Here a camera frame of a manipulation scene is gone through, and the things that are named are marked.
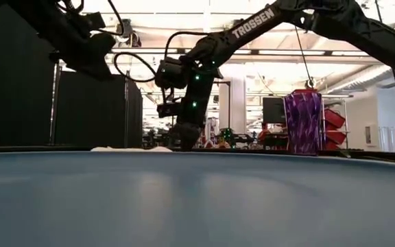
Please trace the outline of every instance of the white cloth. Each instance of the white cloth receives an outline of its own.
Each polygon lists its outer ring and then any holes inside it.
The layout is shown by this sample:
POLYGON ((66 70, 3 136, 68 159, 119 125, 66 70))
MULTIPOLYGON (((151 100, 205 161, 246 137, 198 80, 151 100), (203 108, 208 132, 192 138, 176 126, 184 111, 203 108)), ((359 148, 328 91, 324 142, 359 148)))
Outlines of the white cloth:
POLYGON ((91 151, 94 152, 173 152, 168 148, 156 147, 150 150, 144 150, 142 148, 111 148, 111 147, 97 147, 93 148, 91 151))

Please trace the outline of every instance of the column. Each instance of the column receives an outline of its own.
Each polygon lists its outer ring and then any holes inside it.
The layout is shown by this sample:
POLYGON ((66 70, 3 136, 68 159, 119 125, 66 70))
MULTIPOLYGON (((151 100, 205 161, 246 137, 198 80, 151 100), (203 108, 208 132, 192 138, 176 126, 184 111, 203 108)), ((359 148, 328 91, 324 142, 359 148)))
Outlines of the column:
POLYGON ((231 81, 230 86, 219 85, 219 128, 227 128, 229 124, 234 133, 245 134, 246 78, 240 71, 224 74, 224 81, 231 81))

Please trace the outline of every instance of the purple container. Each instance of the purple container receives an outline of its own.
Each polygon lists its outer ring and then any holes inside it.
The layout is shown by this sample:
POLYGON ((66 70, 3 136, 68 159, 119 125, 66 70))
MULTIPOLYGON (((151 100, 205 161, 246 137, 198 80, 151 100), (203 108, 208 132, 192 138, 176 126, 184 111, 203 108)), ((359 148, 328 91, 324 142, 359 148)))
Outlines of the purple container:
POLYGON ((321 94, 294 91, 284 98, 289 150, 294 154, 317 154, 320 150, 321 94))

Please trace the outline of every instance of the table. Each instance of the table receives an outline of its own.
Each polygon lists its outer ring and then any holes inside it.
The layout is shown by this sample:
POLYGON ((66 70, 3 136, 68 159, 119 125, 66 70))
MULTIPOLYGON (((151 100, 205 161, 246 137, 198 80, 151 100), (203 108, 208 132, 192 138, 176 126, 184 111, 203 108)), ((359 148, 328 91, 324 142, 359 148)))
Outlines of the table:
POLYGON ((0 246, 395 246, 395 164, 0 154, 0 246))

